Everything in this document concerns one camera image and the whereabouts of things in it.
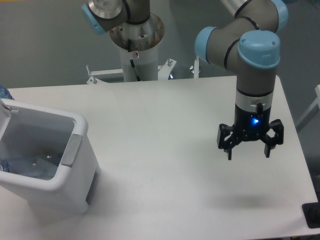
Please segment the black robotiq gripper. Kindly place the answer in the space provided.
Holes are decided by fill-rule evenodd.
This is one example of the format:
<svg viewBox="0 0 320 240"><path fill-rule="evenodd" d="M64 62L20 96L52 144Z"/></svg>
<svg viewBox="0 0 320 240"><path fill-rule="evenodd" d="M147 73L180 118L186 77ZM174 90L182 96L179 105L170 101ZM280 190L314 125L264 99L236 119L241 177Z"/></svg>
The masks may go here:
<svg viewBox="0 0 320 240"><path fill-rule="evenodd" d="M242 141L256 141L264 135L264 154L266 158L270 157L271 150L276 145L284 143L284 125L280 119L269 123L270 114L271 108L257 113L245 111L235 105L234 124L229 126L221 123L217 134L217 146L227 153L229 161L232 160L232 149ZM267 134L269 130L273 130L273 137Z"/></svg>

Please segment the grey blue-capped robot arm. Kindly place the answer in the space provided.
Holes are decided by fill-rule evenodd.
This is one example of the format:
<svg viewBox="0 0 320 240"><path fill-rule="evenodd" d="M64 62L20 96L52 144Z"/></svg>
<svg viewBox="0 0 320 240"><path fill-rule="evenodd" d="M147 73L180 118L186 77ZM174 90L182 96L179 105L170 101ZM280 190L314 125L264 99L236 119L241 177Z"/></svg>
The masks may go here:
<svg viewBox="0 0 320 240"><path fill-rule="evenodd" d="M288 21L281 0L225 0L234 20L223 28L205 27L194 43L196 56L236 75L234 123L220 124L217 146L231 155L242 142L262 141L264 154L284 142L284 126L270 121L276 71L280 62L277 32ZM148 0L90 0L81 8L98 34L109 33L120 50L126 82L157 81L162 20Z"/></svg>

